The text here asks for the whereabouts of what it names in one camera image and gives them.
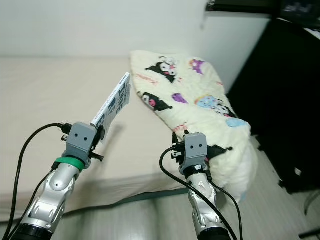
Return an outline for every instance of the mattress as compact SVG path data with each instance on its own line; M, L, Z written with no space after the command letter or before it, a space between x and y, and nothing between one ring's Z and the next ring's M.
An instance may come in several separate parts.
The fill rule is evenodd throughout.
M89 124L129 71L127 57L0 58L0 222L9 219L18 158L27 138L49 123ZM24 212L35 187L63 153L62 135L58 128L49 128L29 144L15 218ZM92 160L90 168L82 171L66 212L182 188L159 167L159 157L171 142L172 131L131 92L130 104L112 122L106 143L96 148L104 161ZM163 164L184 178L169 154Z

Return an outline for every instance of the floor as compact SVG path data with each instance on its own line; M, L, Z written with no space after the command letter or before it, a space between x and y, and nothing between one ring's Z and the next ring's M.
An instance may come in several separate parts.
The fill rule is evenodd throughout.
M245 240L298 240L298 235L320 227L320 197L304 215L310 194L289 195L278 186L279 177L264 152L257 152L255 182L239 205ZM239 236L235 208L218 196L221 212ZM196 240L186 194L126 203L114 208L67 216L53 240ZM6 226L0 225L0 236Z

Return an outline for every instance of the black cabinet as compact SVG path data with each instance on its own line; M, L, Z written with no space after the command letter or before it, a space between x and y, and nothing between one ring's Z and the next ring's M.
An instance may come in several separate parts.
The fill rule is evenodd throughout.
M319 188L320 40L274 19L228 93L289 193Z

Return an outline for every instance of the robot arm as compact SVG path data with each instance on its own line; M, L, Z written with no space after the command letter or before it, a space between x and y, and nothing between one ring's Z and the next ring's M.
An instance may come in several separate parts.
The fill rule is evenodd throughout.
M126 73L90 125L82 122L58 124L65 134L61 139L66 142L65 151L54 162L53 172L45 179L40 197L26 210L13 233L13 240L51 239L80 173L90 167L92 158L103 160L103 156L93 151L98 142L105 138L113 119L129 103L129 98L130 74ZM7 232L3 240L8 240Z
M61 220L68 197L73 193L81 171L88 168L91 158L103 156L92 151L100 132L82 122L75 123L69 136L63 136L66 150L54 163L54 170L44 181L43 192L27 210L13 240L50 240Z
M180 164L179 171L185 176L186 182L217 207L216 190L205 173L207 138L203 133L185 133L183 142L178 142L176 134L173 133L172 147L176 151L171 157ZM198 240L230 240L228 230L217 213L194 191L189 190L188 198L193 208L192 219Z

